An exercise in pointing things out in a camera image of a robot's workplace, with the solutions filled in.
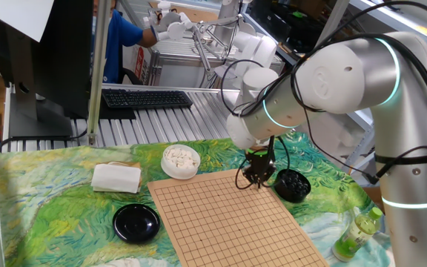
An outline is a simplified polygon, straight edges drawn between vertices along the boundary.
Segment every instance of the folded white towel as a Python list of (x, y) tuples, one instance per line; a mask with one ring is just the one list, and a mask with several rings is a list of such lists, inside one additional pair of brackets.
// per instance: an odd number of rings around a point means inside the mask
[(109, 164), (98, 164), (93, 172), (94, 191), (137, 193), (141, 169)]

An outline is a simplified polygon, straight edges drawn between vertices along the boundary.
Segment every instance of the black keyboard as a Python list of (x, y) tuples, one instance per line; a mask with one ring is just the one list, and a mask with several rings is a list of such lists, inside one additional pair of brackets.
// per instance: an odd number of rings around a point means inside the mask
[(109, 108), (185, 108), (192, 101), (181, 91), (126, 91), (103, 89)]

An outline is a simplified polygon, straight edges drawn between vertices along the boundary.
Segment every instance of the plastic bottle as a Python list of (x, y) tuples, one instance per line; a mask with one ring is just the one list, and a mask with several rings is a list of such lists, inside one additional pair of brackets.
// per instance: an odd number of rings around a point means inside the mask
[(335, 242), (332, 252), (343, 262), (350, 261), (355, 253), (380, 229), (379, 219), (383, 215), (379, 208), (358, 214), (347, 231)]

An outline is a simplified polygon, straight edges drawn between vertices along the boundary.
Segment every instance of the colorful painted tablecloth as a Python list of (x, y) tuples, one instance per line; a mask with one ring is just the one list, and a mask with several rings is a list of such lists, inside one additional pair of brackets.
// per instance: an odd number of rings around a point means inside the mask
[[(303, 133), (290, 133), (285, 143), (291, 168), (312, 185), (306, 201), (284, 202), (331, 266), (346, 266), (331, 246), (357, 212), (374, 206), (348, 175), (330, 163)], [(179, 142), (199, 152), (200, 173), (238, 168), (244, 154), (230, 139)], [(13, 266), (180, 266), (164, 227), (144, 245), (128, 245), (113, 232), (116, 210), (129, 203), (154, 208), (147, 182), (168, 179), (161, 169), (169, 144), (111, 148), (77, 147), (0, 155), (0, 215), (6, 265)], [(275, 145), (277, 167), (287, 165), (285, 150)], [(140, 162), (139, 194), (93, 192), (95, 164)], [(389, 238), (375, 235), (349, 266), (392, 266)]]

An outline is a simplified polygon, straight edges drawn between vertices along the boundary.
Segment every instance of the computer monitor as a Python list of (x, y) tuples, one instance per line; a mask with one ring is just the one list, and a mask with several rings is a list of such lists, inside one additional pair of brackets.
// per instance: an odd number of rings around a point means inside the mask
[(16, 89), (11, 137), (71, 136), (64, 111), (87, 116), (92, 19), (93, 0), (55, 0), (40, 42), (0, 20), (0, 71)]

